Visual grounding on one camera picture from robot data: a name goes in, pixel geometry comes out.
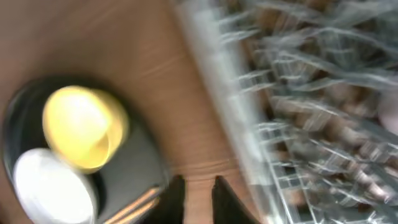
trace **black object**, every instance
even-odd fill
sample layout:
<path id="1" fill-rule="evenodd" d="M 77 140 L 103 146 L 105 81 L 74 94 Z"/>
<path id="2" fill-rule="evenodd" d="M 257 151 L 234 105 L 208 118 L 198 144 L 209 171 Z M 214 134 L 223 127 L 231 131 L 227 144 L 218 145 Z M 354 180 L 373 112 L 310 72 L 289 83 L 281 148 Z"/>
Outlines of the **black object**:
<path id="1" fill-rule="evenodd" d="M 138 223 L 182 224 L 184 216 L 185 180 L 178 175 L 160 195 L 159 203 Z"/>
<path id="2" fill-rule="evenodd" d="M 211 199 L 214 224 L 259 224 L 222 176 L 216 177 Z"/>
<path id="3" fill-rule="evenodd" d="M 103 223 L 154 185 L 166 187 L 169 170 L 143 119 L 115 91 L 98 80 L 79 76 L 55 76 L 34 80 L 12 98 L 3 122 L 3 162 L 8 178 L 18 157 L 36 147 L 48 147 L 42 129 L 47 98 L 56 90 L 80 85 L 107 91 L 121 101 L 131 119 L 131 133 L 113 158 L 97 173 L 88 175 L 98 189 L 99 216 Z"/>

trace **brown wooden surface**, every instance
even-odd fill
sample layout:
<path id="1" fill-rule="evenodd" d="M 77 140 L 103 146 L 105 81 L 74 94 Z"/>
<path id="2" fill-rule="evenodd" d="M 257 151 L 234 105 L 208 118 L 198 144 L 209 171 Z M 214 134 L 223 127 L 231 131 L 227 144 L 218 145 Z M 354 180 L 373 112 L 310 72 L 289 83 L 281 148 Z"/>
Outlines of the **brown wooden surface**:
<path id="1" fill-rule="evenodd" d="M 0 2 L 0 110 L 24 82 L 88 72 L 142 111 L 166 158 L 188 179 L 185 223 L 211 223 L 210 190 L 224 175 L 252 209 L 236 160 L 164 0 Z M 0 168 L 2 223 L 30 223 Z"/>

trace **black tray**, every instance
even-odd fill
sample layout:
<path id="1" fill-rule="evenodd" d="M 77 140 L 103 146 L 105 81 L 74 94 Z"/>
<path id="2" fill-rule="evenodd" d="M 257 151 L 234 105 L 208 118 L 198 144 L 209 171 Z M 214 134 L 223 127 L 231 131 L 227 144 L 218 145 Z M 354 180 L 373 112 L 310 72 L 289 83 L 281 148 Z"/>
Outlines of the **black tray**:
<path id="1" fill-rule="evenodd" d="M 11 100 L 3 123 L 3 160 L 11 183 L 14 164 L 29 149 L 48 147 L 42 129 L 44 104 L 51 93 L 68 85 L 105 90 L 118 98 L 131 119 L 129 138 L 98 172 L 89 175 L 99 194 L 98 221 L 103 223 L 135 201 L 147 189 L 164 188 L 170 172 L 142 118 L 115 91 L 98 80 L 78 76 L 45 77 L 19 90 Z"/>

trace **yellow bowl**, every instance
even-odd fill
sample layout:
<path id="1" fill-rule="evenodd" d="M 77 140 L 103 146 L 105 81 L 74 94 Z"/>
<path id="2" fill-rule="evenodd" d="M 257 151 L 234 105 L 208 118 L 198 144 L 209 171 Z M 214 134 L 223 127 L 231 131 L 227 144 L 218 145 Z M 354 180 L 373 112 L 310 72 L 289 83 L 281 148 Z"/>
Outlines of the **yellow bowl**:
<path id="1" fill-rule="evenodd" d="M 49 146 L 83 172 L 105 165 L 128 133 L 127 113 L 101 90 L 67 86 L 51 94 L 43 111 Z"/>

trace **metal grate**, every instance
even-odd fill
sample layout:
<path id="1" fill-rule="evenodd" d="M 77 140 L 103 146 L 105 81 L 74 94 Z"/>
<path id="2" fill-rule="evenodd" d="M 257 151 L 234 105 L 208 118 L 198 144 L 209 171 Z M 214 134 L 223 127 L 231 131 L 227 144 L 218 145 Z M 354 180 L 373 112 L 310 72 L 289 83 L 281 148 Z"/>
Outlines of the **metal grate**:
<path id="1" fill-rule="evenodd" d="M 376 119 L 398 88 L 398 1 L 177 9 L 264 223 L 398 223 L 398 137 Z"/>

